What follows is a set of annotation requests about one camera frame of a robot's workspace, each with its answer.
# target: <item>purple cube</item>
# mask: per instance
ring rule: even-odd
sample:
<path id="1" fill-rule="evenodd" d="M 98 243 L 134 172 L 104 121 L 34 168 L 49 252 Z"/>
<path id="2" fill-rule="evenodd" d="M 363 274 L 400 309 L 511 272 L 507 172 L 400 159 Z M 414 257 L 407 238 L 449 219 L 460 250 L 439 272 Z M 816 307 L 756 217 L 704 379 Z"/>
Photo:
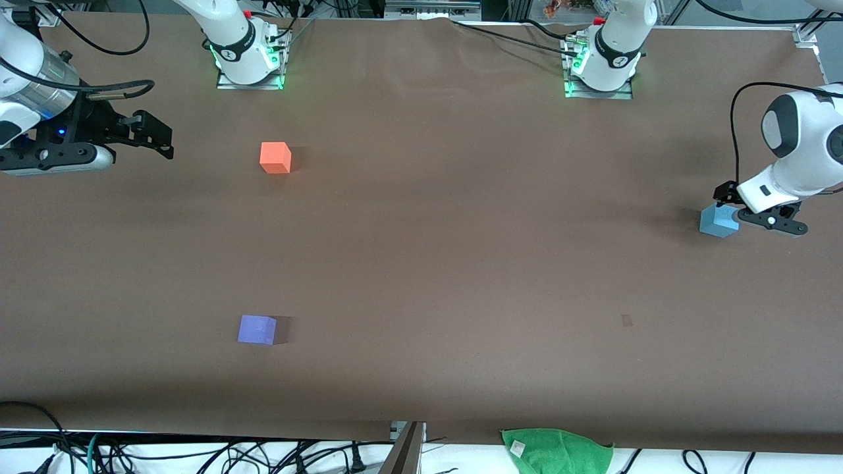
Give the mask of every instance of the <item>purple cube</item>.
<path id="1" fill-rule="evenodd" d="M 276 321 L 271 316 L 243 315 L 237 342 L 271 346 L 275 343 L 275 328 Z"/>

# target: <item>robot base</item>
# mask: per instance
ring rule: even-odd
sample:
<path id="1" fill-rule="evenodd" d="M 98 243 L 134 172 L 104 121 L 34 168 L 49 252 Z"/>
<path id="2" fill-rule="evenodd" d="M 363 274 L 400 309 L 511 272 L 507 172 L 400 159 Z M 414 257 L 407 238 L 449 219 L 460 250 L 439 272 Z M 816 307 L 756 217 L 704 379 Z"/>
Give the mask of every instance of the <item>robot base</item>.
<path id="1" fill-rule="evenodd" d="M 574 35 L 569 35 L 567 39 L 560 40 L 559 44 L 563 51 L 574 51 L 578 57 L 569 57 L 562 55 L 562 77 L 565 79 L 565 96 L 566 97 L 581 97 L 584 99 L 632 99 L 632 81 L 627 79 L 624 85 L 611 92 L 603 92 L 594 90 L 585 85 L 582 79 L 574 75 L 572 69 L 574 64 L 581 61 L 588 51 L 583 51 L 587 44 L 584 31 L 578 31 Z"/>
<path id="2" fill-rule="evenodd" d="M 284 79 L 287 77 L 287 61 L 290 58 L 290 40 L 293 37 L 292 31 L 288 31 L 276 42 L 271 43 L 269 47 L 278 49 L 278 51 L 269 52 L 269 57 L 273 62 L 278 62 L 278 69 L 272 71 L 263 80 L 253 84 L 238 84 L 228 79 L 222 71 L 217 75 L 217 89 L 237 89 L 237 90 L 282 90 L 284 89 Z"/>

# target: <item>blue cube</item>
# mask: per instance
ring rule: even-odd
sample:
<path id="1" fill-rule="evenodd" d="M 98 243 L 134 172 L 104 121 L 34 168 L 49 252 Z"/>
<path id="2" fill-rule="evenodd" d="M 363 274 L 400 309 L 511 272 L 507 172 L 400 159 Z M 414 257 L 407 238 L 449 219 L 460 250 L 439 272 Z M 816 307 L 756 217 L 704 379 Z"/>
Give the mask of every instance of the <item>blue cube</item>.
<path id="1" fill-rule="evenodd" d="M 237 342 L 271 346 L 275 343 L 275 328 L 276 321 L 271 316 L 243 315 Z"/>
<path id="2" fill-rule="evenodd" d="M 738 208 L 734 206 L 718 206 L 712 204 L 700 214 L 700 232 L 715 237 L 728 237 L 738 232 L 740 224 L 733 219 Z"/>

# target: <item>brown table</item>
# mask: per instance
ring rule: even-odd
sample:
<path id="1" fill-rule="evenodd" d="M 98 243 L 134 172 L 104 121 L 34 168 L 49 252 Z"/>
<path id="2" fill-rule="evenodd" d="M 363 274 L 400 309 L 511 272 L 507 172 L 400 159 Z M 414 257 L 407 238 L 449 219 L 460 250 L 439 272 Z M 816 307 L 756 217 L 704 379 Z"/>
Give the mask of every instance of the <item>brown table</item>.
<path id="1" fill-rule="evenodd" d="M 553 53 L 445 20 L 317 21 L 285 90 L 217 91 L 193 20 L 152 21 L 132 57 L 46 32 L 90 83 L 155 79 L 116 106 L 172 126 L 176 158 L 0 176 L 2 398 L 70 428 L 843 451 L 843 199 L 807 202 L 798 240 L 697 231 L 733 173 L 733 91 L 822 83 L 788 32 L 654 30 L 636 98 L 594 101 Z M 740 100 L 745 176 L 779 93 Z M 292 174 L 262 171 L 263 141 Z M 237 343 L 243 314 L 294 318 L 293 342 Z"/>

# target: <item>green towel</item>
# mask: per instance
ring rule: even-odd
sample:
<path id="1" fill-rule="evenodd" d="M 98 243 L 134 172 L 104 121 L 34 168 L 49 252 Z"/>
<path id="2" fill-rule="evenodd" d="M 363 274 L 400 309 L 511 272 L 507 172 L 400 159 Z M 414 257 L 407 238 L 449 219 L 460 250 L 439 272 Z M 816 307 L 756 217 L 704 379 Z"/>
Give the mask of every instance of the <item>green towel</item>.
<path id="1" fill-rule="evenodd" d="M 502 431 L 521 474 L 606 474 L 614 448 L 560 429 Z"/>

